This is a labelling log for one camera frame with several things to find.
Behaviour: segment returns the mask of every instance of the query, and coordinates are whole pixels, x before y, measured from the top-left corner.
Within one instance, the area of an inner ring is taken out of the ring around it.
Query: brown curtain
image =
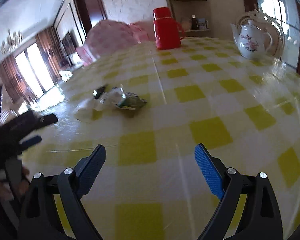
[[[13,103],[23,98],[28,85],[19,71],[16,59],[10,55],[0,65],[0,77]]]
[[[59,40],[57,38],[54,27],[49,27],[35,36],[37,46],[41,56],[48,67],[50,76],[57,84],[61,80],[59,71],[61,70],[60,62],[64,60],[64,56],[60,49]]]

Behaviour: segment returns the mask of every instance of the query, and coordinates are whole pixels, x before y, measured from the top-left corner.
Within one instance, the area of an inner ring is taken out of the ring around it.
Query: ceiling
[[[8,29],[21,31],[23,42],[51,26],[63,0],[6,0],[0,7],[0,46]],[[6,56],[0,52],[0,62]]]

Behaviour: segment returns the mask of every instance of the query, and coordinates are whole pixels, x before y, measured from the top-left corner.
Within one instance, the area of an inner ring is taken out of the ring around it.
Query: teapot lid
[[[253,28],[253,29],[257,29],[257,30],[261,30],[260,28],[258,28],[257,26],[255,26],[253,24],[253,20],[248,20],[248,24],[247,25],[243,25],[246,28]]]

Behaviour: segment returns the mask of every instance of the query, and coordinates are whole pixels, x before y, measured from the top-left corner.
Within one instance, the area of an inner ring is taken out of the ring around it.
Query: chandelier
[[[5,41],[2,41],[1,45],[1,53],[6,54],[10,53],[11,51],[15,50],[21,43],[23,39],[23,34],[21,31],[18,31],[18,34],[16,32],[13,33],[11,36],[10,29],[8,29],[9,35],[7,36],[7,43]]]

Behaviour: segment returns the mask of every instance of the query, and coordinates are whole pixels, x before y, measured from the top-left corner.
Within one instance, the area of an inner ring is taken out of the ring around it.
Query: teapot spout
[[[233,24],[230,24],[230,25],[231,25],[231,28],[232,28],[234,43],[237,45],[237,41],[238,41],[238,38],[239,38],[239,31],[237,30],[237,28]]]

